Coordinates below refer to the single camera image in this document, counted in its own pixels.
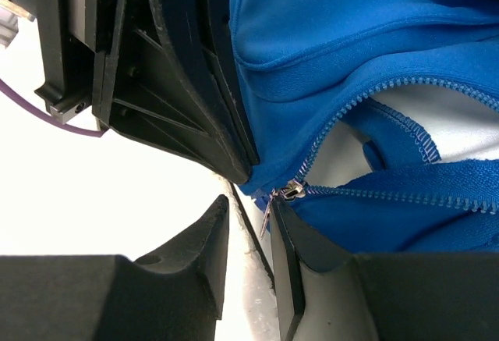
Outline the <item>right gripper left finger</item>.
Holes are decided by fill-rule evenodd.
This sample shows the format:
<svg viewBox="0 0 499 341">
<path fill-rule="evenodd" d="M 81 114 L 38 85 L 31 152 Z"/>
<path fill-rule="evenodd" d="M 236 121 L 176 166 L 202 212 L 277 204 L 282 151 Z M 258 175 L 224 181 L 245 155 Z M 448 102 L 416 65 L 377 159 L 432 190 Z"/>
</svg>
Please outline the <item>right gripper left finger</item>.
<svg viewBox="0 0 499 341">
<path fill-rule="evenodd" d="M 212 340 L 221 319 L 229 202 L 144 256 L 4 256 L 4 340 Z"/>
</svg>

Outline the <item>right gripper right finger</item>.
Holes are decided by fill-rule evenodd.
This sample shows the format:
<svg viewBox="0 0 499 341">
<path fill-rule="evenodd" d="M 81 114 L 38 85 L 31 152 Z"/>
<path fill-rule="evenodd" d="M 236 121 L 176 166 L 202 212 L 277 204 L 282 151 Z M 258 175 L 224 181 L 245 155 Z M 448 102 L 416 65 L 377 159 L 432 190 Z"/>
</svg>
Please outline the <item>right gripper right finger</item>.
<svg viewBox="0 0 499 341">
<path fill-rule="evenodd" d="M 498 256 L 352 254 L 270 204 L 283 340 L 495 340 Z"/>
</svg>

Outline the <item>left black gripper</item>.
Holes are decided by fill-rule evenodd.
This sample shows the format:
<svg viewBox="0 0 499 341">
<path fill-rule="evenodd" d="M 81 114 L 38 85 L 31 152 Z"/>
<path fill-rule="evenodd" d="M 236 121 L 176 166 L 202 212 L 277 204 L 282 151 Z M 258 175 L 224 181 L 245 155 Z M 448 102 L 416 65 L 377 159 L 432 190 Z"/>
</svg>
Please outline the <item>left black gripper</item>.
<svg viewBox="0 0 499 341">
<path fill-rule="evenodd" d="M 35 93 L 51 117 L 66 124 L 93 105 L 93 114 L 121 136 L 191 161 L 190 0 L 1 0 L 1 6 L 37 21 L 44 84 Z M 252 170 L 204 167 L 236 184 Z"/>
</svg>

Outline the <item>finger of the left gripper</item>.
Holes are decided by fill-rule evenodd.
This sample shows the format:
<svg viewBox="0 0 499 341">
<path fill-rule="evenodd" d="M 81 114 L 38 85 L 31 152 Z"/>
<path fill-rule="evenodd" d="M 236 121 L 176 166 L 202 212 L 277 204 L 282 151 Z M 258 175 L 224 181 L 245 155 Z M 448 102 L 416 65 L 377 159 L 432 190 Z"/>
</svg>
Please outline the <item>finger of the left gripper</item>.
<svg viewBox="0 0 499 341">
<path fill-rule="evenodd" d="M 259 162 L 242 100 L 229 0 L 190 0 L 190 159 L 202 166 Z"/>
</svg>

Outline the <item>blue zip jacket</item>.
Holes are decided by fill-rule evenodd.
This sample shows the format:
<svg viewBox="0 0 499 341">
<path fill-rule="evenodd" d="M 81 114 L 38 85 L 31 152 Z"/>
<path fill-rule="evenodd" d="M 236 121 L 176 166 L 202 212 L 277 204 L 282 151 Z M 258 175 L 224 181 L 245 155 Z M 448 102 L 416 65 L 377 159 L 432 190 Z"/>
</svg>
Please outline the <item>blue zip jacket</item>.
<svg viewBox="0 0 499 341">
<path fill-rule="evenodd" d="M 340 247 L 497 252 L 498 0 L 230 0 L 260 163 Z"/>
</svg>

